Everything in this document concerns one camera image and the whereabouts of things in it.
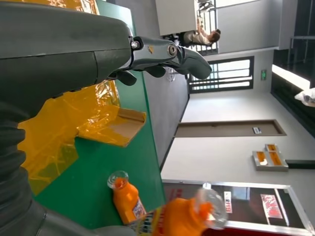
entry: desk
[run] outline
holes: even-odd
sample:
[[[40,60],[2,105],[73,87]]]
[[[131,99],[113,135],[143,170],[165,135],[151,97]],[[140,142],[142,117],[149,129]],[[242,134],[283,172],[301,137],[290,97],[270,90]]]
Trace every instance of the desk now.
[[[197,30],[196,0],[156,0],[159,35]]]
[[[97,0],[100,15],[125,21],[134,30],[129,9]],[[79,159],[36,197],[39,203],[94,229],[122,224],[113,204],[107,178],[116,170],[128,173],[147,211],[165,203],[151,127],[147,97],[141,72],[132,87],[116,82],[122,107],[147,112],[147,123],[128,147],[76,139]]]

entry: white bag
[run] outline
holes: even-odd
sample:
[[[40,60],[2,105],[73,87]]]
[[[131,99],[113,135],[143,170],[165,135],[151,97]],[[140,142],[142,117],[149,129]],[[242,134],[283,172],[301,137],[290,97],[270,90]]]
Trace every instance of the white bag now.
[[[300,100],[305,106],[315,107],[315,88],[302,91],[295,95],[296,100]]]

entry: person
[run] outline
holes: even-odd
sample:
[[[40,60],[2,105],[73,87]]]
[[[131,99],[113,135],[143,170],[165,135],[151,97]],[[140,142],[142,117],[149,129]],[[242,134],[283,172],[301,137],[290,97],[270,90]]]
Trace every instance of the person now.
[[[197,34],[195,31],[187,31],[184,34],[184,41],[185,44],[196,43],[202,45],[212,45],[218,42],[221,37],[221,31],[219,29],[212,31],[207,34],[203,26],[200,25],[200,19],[197,19]]]

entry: ceiling light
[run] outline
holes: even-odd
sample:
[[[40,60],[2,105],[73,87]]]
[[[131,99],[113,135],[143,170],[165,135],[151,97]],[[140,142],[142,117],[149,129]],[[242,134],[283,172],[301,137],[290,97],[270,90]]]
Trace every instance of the ceiling light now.
[[[309,89],[310,86],[310,82],[308,80],[306,80],[298,75],[293,74],[288,70],[280,68],[276,65],[272,65],[272,71],[276,75],[279,75],[281,78],[283,78],[302,90]]]

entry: bottle label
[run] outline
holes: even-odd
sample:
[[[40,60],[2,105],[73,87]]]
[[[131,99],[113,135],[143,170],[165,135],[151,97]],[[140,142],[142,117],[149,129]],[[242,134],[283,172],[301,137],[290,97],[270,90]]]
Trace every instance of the bottle label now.
[[[133,229],[137,236],[162,236],[164,215],[165,207],[159,207],[127,226]]]
[[[144,209],[144,205],[140,200],[140,198],[137,199],[136,205],[134,207],[134,209],[132,209],[132,212],[137,219],[147,214],[146,210]]]

